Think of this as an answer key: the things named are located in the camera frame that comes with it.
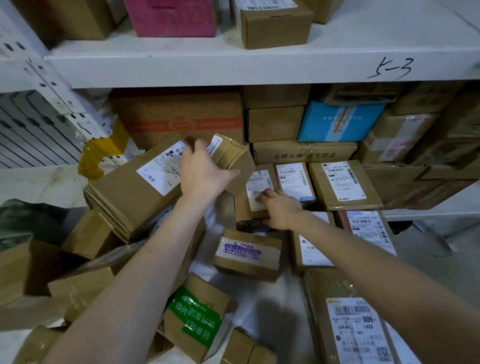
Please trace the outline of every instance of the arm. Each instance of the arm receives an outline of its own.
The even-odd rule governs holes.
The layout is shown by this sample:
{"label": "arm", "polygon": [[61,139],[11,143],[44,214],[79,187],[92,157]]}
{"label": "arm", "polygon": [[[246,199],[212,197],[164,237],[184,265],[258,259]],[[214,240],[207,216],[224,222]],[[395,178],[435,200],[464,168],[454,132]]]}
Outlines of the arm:
{"label": "arm", "polygon": [[283,192],[265,190],[265,223],[304,236],[345,274],[402,336],[422,363],[472,363],[480,346],[480,313],[446,287],[394,255],[332,226]]}
{"label": "arm", "polygon": [[195,228],[238,170],[220,170],[204,141],[184,147],[183,196],[170,217],[72,324],[44,364],[143,363]]}

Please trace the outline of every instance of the barcode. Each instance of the barcode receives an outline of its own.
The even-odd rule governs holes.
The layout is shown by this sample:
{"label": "barcode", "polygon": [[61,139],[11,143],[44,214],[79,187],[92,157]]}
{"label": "barcode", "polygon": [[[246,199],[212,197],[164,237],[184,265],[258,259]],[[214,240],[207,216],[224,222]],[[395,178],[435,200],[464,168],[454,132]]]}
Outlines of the barcode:
{"label": "barcode", "polygon": [[370,312],[369,306],[334,306],[336,316],[359,315]]}
{"label": "barcode", "polygon": [[344,352],[360,352],[362,354],[370,354],[370,348],[358,347],[358,346],[342,346]]}
{"label": "barcode", "polygon": [[370,220],[364,220],[364,219],[353,219],[352,222],[355,223],[355,224],[370,224],[371,223]]}
{"label": "barcode", "polygon": [[377,226],[378,226],[378,230],[380,231],[380,234],[382,235],[383,240],[385,241],[385,243],[389,244],[389,243],[390,243],[390,239],[388,238],[388,235],[387,235],[387,233],[386,233],[385,230],[384,230],[384,227],[383,227],[383,225],[382,225],[382,222],[381,222],[381,221],[377,221]]}
{"label": "barcode", "polygon": [[352,178],[353,183],[358,184],[358,181],[357,181],[357,179],[355,178],[355,175],[353,174],[352,170],[351,170],[350,168],[347,168],[347,171],[348,171],[348,173],[350,174],[350,177]]}
{"label": "barcode", "polygon": [[247,10],[274,10],[280,9],[278,5],[271,5],[271,6],[247,6]]}
{"label": "barcode", "polygon": [[301,180],[303,182],[303,185],[306,186],[307,185],[307,180],[305,179],[305,175],[303,174],[302,171],[300,172],[300,177],[301,177]]}
{"label": "barcode", "polygon": [[377,348],[378,359],[381,362],[391,362],[390,350],[387,347]]}

